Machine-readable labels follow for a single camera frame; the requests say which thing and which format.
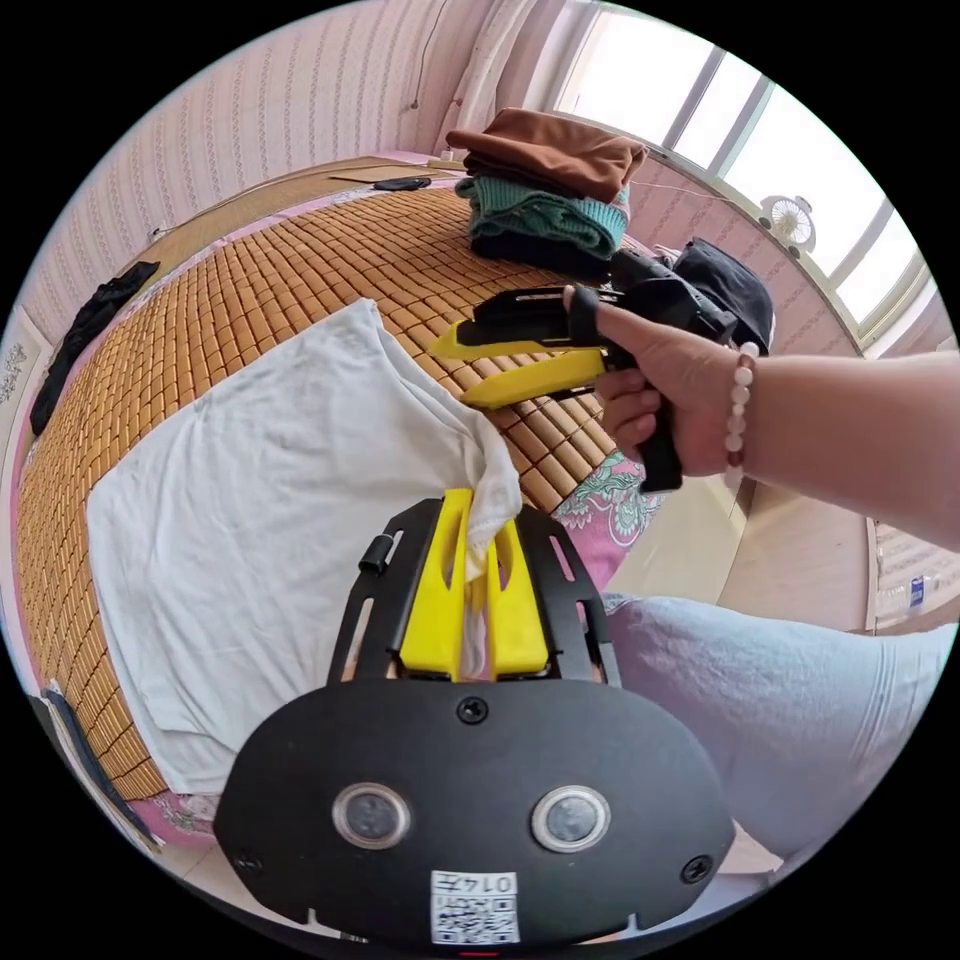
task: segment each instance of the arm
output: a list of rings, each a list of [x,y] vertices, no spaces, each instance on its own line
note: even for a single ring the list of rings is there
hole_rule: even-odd
[[[960,551],[960,355],[757,363],[744,469]]]

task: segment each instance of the finger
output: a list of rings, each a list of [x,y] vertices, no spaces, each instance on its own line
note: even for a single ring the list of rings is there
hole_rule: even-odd
[[[593,392],[601,403],[609,403],[624,393],[638,393],[647,385],[639,370],[616,370],[597,377]]]
[[[653,414],[648,413],[642,417],[637,417],[636,420],[629,420],[623,424],[613,435],[613,439],[616,440],[617,446],[627,457],[637,463],[641,463],[643,457],[638,448],[653,436],[656,429],[657,418]]]
[[[563,288],[563,305],[570,309],[573,287]],[[652,344],[662,342],[675,331],[663,324],[651,323],[635,313],[629,313],[609,303],[597,305],[597,330],[608,340],[619,344],[639,358]]]
[[[603,429],[614,436],[625,423],[645,414],[656,413],[660,404],[660,394],[656,390],[621,394],[604,406]]]

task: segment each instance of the hand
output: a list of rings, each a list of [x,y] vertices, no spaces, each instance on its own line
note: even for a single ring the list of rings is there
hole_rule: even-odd
[[[564,306],[569,308],[572,296],[568,287]],[[666,398],[673,405],[673,439],[683,472],[723,473],[736,353],[609,304],[598,307],[597,328],[633,354],[639,368],[604,374],[596,384],[603,428],[624,454],[641,461],[637,446],[652,436],[654,414]]]

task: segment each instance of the qr code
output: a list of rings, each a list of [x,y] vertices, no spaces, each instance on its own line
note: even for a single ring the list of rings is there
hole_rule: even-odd
[[[519,943],[515,873],[431,875],[433,942],[453,946]]]

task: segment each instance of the stack of folded clothes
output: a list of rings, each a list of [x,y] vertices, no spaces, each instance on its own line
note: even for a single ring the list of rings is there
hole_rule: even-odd
[[[629,183],[646,149],[586,123],[501,110],[483,133],[452,130],[467,150],[474,253],[603,281],[630,221]]]

